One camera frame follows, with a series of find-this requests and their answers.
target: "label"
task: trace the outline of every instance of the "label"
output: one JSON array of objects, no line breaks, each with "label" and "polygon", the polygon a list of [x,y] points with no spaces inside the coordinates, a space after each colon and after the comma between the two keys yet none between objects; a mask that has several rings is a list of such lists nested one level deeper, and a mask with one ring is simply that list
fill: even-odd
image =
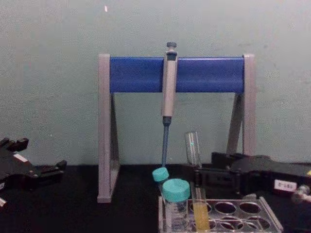
[{"label": "label", "polygon": [[17,158],[17,159],[19,159],[20,161],[22,161],[22,162],[24,162],[24,163],[28,161],[27,159],[25,159],[25,158],[24,158],[23,156],[21,156],[20,154],[15,154],[14,157]]},{"label": "label", "polygon": [[289,182],[289,181],[275,180],[274,181],[274,189],[287,191],[287,192],[294,192],[297,189],[297,183]]}]

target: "transparent tube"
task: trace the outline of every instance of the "transparent tube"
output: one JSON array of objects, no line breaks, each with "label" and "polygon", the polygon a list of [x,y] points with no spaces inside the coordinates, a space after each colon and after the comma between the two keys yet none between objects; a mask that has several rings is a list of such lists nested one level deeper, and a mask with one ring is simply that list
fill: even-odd
[{"label": "transparent tube", "polygon": [[164,182],[166,182],[168,179],[165,179],[165,180],[163,180],[163,181],[160,181],[160,182],[157,182],[157,186],[158,186],[158,188],[159,188],[159,190],[160,190],[160,194],[161,194],[161,196],[162,196],[162,200],[163,200],[163,202],[164,202],[164,205],[165,205],[165,198],[164,198],[164,196],[163,196],[163,184],[164,184]]},{"label": "transparent tube", "polygon": [[202,163],[200,158],[200,149],[197,131],[185,133],[185,142],[186,142],[188,163],[193,166],[201,168]]},{"label": "transparent tube", "polygon": [[188,200],[171,202],[165,200],[165,218],[168,232],[186,232],[188,227]]},{"label": "transparent tube", "polygon": [[196,230],[198,232],[209,230],[210,227],[205,189],[195,187],[194,183],[191,183],[190,185]]},{"label": "transparent tube", "polygon": [[297,190],[292,195],[292,201],[296,204],[299,204],[306,201],[311,201],[311,197],[308,196],[310,193],[310,188],[307,185],[302,185],[297,188]]}]

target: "tube with yellow liquid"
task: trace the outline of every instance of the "tube with yellow liquid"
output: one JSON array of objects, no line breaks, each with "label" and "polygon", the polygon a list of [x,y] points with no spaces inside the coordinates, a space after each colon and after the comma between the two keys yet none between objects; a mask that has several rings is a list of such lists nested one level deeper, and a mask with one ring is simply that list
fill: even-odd
[{"label": "tube with yellow liquid", "polygon": [[198,232],[208,231],[209,221],[205,189],[199,187],[197,183],[191,183],[191,195],[196,230]]},{"label": "tube with yellow liquid", "polygon": [[[193,167],[201,168],[198,133],[196,131],[186,133],[185,142],[188,162]],[[194,183],[191,182],[190,185],[196,230],[198,232],[208,231],[209,221],[206,194],[205,189],[202,187],[202,179],[199,173],[195,173]]]}]

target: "black table surface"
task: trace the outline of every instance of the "black table surface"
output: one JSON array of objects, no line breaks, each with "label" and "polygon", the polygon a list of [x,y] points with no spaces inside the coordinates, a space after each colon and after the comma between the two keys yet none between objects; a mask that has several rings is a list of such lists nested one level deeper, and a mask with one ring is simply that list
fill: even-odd
[{"label": "black table surface", "polygon": [[[158,232],[158,195],[151,173],[159,165],[121,166],[110,204],[98,204],[98,167],[68,166],[61,183],[32,192],[7,190],[0,209],[0,233],[134,233]],[[178,166],[169,166],[178,177]],[[284,232],[311,233],[311,204],[294,205],[288,198],[260,193]]]}]

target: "teal cap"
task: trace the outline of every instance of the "teal cap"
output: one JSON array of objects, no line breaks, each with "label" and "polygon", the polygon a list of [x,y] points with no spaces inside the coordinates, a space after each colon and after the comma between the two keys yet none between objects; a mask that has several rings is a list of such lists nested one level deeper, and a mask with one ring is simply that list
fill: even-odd
[{"label": "teal cap", "polygon": [[181,179],[170,179],[164,182],[163,196],[170,202],[185,201],[190,197],[190,185]]},{"label": "teal cap", "polygon": [[169,177],[169,172],[166,167],[160,167],[152,172],[155,182],[166,180]]}]

